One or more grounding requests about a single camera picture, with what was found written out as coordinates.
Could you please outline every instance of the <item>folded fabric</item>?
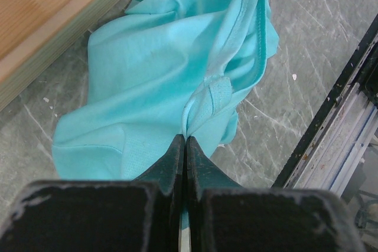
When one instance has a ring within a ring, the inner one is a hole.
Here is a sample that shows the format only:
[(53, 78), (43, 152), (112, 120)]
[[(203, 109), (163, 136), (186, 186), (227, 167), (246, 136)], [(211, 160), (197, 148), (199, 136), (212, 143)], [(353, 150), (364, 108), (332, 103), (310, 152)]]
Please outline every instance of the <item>folded fabric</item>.
[(237, 129), (278, 36), (268, 0), (133, 0), (88, 45), (87, 105), (63, 116), (53, 158), (64, 179), (134, 179), (176, 134), (210, 157)]

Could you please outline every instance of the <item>marble floor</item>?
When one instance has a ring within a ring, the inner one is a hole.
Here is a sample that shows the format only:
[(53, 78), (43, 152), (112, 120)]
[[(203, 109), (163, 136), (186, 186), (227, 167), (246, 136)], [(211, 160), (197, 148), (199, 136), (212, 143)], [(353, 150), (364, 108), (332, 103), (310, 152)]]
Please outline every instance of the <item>marble floor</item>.
[[(57, 178), (59, 118), (86, 102), (89, 35), (123, 14), (121, 0), (0, 112), (0, 220), (17, 192)], [(271, 0), (279, 51), (239, 106), (237, 135), (212, 160), (240, 184), (271, 186), (378, 13), (378, 0)]]

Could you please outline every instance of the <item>fabric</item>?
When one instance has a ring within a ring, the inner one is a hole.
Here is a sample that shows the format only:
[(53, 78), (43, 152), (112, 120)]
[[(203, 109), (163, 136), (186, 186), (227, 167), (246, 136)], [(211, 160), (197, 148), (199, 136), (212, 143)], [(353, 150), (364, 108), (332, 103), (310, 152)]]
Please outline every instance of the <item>fabric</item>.
[(134, 179), (174, 136), (210, 157), (237, 129), (278, 36), (268, 0), (133, 0), (88, 45), (87, 105), (63, 116), (53, 158), (64, 179)]

